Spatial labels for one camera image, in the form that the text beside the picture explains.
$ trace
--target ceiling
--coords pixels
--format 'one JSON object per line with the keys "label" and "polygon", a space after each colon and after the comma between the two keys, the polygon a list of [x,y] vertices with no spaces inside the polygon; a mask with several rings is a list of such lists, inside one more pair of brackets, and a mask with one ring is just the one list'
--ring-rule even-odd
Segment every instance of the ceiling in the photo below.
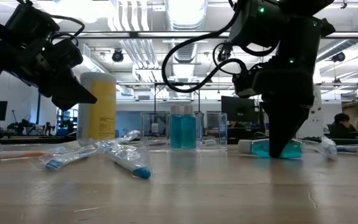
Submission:
{"label": "ceiling", "polygon": [[[77,2],[86,2],[87,0],[78,0]],[[35,2],[35,7],[42,9],[50,13],[56,13],[56,4],[53,1],[33,1]],[[84,13],[87,15],[96,14],[99,18],[95,19],[95,22],[86,24],[87,31],[111,31],[108,26],[108,17],[114,15],[114,8],[109,6],[109,1],[93,1],[87,2],[87,7],[84,8]],[[317,18],[326,18],[337,31],[358,31],[358,1],[348,0],[348,5],[345,9],[341,9],[342,1],[335,1],[331,6],[317,13],[315,16]],[[129,19],[131,19],[131,2],[129,1]],[[9,16],[12,14],[15,6],[17,5],[15,0],[2,0],[0,1],[0,23],[4,24]],[[165,12],[164,0],[149,0],[147,1],[148,5],[148,17],[147,22],[149,24],[150,30],[152,31],[163,31],[168,30],[167,27],[167,18]],[[60,14],[66,15],[69,14],[70,9],[64,9],[59,11]],[[232,9],[229,7],[227,1],[224,0],[209,0],[208,7],[206,11],[206,20],[205,20],[205,30],[218,30],[225,26],[227,22],[233,15]],[[75,31],[77,30],[77,25],[72,24],[71,22],[62,21],[59,23],[61,30],[64,31]],[[152,46],[155,50],[155,54],[158,58],[158,63],[161,65],[162,60],[164,59],[167,52],[172,47],[171,44],[168,44],[169,40],[154,39],[152,40]],[[198,44],[198,50],[196,54],[196,59],[192,61],[195,64],[193,71],[192,80],[196,81],[197,79],[202,79],[210,72],[214,65],[211,62],[212,60],[212,49],[214,46],[223,40],[221,39],[209,39],[206,42]],[[327,40],[323,39],[320,42],[319,54],[327,51],[336,45],[340,44],[344,40]],[[86,44],[91,49],[91,58],[92,60],[98,62],[105,70],[115,74],[117,79],[121,82],[136,82],[139,80],[134,79],[132,75],[133,72],[133,63],[128,57],[124,50],[124,61],[119,63],[114,63],[111,60],[112,53],[114,49],[122,48],[119,40],[116,39],[83,39],[81,43]],[[254,50],[261,50],[258,46],[251,46]],[[331,82],[334,80],[334,77],[342,77],[343,82],[358,82],[358,43],[349,47],[343,52],[346,55],[346,59],[343,62],[336,63],[335,69],[332,62],[322,61],[317,63],[316,68],[320,70],[321,80],[324,82]],[[246,63],[248,67],[253,64],[261,61],[268,60],[274,53],[271,55],[258,58],[248,54],[245,54],[240,48],[234,47],[232,57],[239,58]],[[229,64],[224,67],[226,70],[236,72],[239,70],[238,65]],[[218,73],[213,78],[213,82],[231,82],[231,76],[224,73]],[[332,87],[323,87],[323,89],[331,90]],[[342,88],[340,93],[347,93],[349,91],[355,90],[356,87],[349,86]]]}

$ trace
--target ceiling duct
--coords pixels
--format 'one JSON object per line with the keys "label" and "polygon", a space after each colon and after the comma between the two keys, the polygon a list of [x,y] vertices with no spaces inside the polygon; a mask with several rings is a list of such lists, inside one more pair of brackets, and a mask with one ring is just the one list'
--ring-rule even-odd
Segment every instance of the ceiling duct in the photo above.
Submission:
{"label": "ceiling duct", "polygon": [[322,52],[318,54],[316,63],[326,60],[329,57],[332,57],[343,50],[352,47],[353,45],[358,44],[358,39],[349,39],[349,40],[336,40],[331,44],[323,47]]}
{"label": "ceiling duct", "polygon": [[[204,30],[207,0],[165,0],[168,29],[172,31]],[[197,44],[177,50],[174,58],[179,63],[190,63],[197,52]]]}

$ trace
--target yellow cylinder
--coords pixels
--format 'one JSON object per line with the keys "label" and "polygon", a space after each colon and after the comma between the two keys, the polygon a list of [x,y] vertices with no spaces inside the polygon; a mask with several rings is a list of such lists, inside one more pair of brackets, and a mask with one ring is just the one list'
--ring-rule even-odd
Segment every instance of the yellow cylinder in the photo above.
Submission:
{"label": "yellow cylinder", "polygon": [[114,139],[116,135],[116,84],[111,74],[85,72],[80,77],[81,84],[98,101],[95,104],[80,103],[78,106],[77,140]]}

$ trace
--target wooden table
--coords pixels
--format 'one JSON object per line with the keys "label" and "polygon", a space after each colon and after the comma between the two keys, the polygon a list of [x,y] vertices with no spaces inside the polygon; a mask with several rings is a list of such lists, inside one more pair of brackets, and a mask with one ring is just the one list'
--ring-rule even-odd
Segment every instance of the wooden table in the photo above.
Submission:
{"label": "wooden table", "polygon": [[0,163],[0,223],[357,223],[358,156],[152,153],[136,179],[102,157],[37,170]]}

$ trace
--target plastic bottle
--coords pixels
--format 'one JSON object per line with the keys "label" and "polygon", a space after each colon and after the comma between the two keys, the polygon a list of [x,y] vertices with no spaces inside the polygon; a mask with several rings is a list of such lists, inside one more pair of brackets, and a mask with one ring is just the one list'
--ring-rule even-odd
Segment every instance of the plastic bottle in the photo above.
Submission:
{"label": "plastic bottle", "polygon": [[181,118],[181,147],[182,149],[195,149],[196,146],[196,117],[193,106],[186,105]]}
{"label": "plastic bottle", "polygon": [[[260,157],[270,157],[269,139],[240,140],[239,151],[244,154],[253,154]],[[291,140],[282,151],[280,158],[296,159],[302,157],[302,143]]]}
{"label": "plastic bottle", "polygon": [[180,106],[171,106],[170,142],[172,149],[181,148],[181,111]]}
{"label": "plastic bottle", "polygon": [[83,142],[114,139],[116,137],[116,84],[111,74],[85,72],[80,77],[81,85],[98,101],[95,104],[78,105],[77,139]]}

